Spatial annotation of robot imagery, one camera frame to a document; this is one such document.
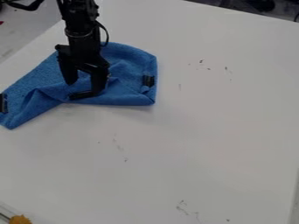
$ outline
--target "blue towel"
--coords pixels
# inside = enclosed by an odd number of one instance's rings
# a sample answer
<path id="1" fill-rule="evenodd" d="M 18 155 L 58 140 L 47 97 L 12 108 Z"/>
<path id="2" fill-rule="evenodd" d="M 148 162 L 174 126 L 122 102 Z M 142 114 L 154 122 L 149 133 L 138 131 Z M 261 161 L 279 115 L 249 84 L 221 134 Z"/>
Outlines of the blue towel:
<path id="1" fill-rule="evenodd" d="M 144 106 L 155 103 L 156 57 L 132 46 L 109 43 L 102 56 L 110 63 L 108 85 L 99 96 L 71 103 Z M 152 87 L 143 85 L 143 76 L 152 76 Z M 79 71 L 79 79 L 67 86 L 53 53 L 26 76 L 7 88 L 8 113 L 0 113 L 0 124 L 12 130 L 60 103 L 70 102 L 71 93 L 91 89 L 90 75 Z"/>

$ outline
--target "stain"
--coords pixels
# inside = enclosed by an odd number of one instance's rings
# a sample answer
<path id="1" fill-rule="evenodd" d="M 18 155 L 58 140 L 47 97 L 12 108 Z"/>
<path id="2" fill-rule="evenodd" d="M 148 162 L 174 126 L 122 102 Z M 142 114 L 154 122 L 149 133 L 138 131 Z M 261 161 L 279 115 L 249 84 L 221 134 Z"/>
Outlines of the stain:
<path id="1" fill-rule="evenodd" d="M 10 50 L 4 52 L 4 53 L 2 54 L 2 57 L 5 57 L 5 56 L 9 55 L 10 53 L 12 53 L 12 49 L 10 49 Z"/>
<path id="2" fill-rule="evenodd" d="M 182 207 L 180 207 L 180 206 L 176 206 L 176 209 L 177 209 L 179 212 L 183 213 L 184 215 L 189 215 L 189 214 L 187 213 L 187 211 L 184 210 L 184 209 L 183 209 Z"/>
<path id="3" fill-rule="evenodd" d="M 116 147 L 118 151 L 124 151 L 124 149 L 120 145 L 117 145 Z"/>
<path id="4" fill-rule="evenodd" d="M 184 202 L 184 200 L 182 199 L 179 203 L 179 205 L 184 205 L 184 206 L 188 206 L 186 202 Z"/>
<path id="5" fill-rule="evenodd" d="M 195 213 L 195 218 L 196 218 L 196 221 L 197 221 L 199 224 L 201 224 L 201 221 L 200 221 L 200 219 L 199 219 L 199 212 L 196 212 L 196 213 Z"/>

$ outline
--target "table surface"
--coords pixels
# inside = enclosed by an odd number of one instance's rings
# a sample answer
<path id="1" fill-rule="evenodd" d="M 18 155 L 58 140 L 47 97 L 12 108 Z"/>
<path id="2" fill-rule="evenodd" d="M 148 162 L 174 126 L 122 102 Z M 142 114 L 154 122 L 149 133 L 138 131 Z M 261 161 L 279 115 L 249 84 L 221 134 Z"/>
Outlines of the table surface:
<path id="1" fill-rule="evenodd" d="M 112 41 L 158 57 L 156 104 L 64 104 L 1 128 L 0 200 L 35 223 L 288 223 L 298 24 L 178 0 L 100 4 Z M 65 43 L 63 28 L 1 64 L 0 90 Z"/>

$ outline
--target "floor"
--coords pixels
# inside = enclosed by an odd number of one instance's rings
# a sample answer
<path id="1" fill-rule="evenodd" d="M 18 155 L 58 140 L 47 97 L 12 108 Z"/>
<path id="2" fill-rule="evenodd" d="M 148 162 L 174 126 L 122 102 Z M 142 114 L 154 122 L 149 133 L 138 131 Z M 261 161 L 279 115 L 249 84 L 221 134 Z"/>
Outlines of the floor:
<path id="1" fill-rule="evenodd" d="M 32 0 L 22 0 L 29 4 Z M 60 20 L 54 0 L 45 0 L 36 11 L 16 10 L 8 5 L 0 12 L 0 63 Z"/>
<path id="2" fill-rule="evenodd" d="M 222 7 L 233 9 L 237 11 L 246 11 L 254 14 L 264 15 L 272 18 L 281 18 L 289 21 L 293 21 L 296 14 L 299 12 L 299 2 L 297 0 L 274 0 L 275 8 L 268 12 L 260 12 L 256 10 L 252 5 L 247 3 L 247 0 L 187 0 L 194 3 L 210 4 L 221 7 L 220 5 L 225 3 Z M 264 2 L 265 0 L 256 0 L 256 3 Z"/>

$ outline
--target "folded cloth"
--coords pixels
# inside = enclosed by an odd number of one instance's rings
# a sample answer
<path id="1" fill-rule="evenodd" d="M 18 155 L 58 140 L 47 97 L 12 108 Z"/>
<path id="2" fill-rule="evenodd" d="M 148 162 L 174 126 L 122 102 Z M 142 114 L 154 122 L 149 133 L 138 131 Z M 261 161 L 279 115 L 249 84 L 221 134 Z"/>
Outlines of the folded cloth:
<path id="1" fill-rule="evenodd" d="M 103 47 L 101 55 L 110 63 L 111 76 L 99 96 L 70 101 L 69 94 L 91 89 L 90 75 L 79 71 L 77 82 L 67 86 L 55 52 L 3 92 L 7 98 L 7 113 L 0 113 L 0 124 L 12 130 L 64 102 L 129 106 L 155 103 L 155 56 L 116 43 Z M 144 82 L 144 77 L 152 80 L 150 85 Z"/>

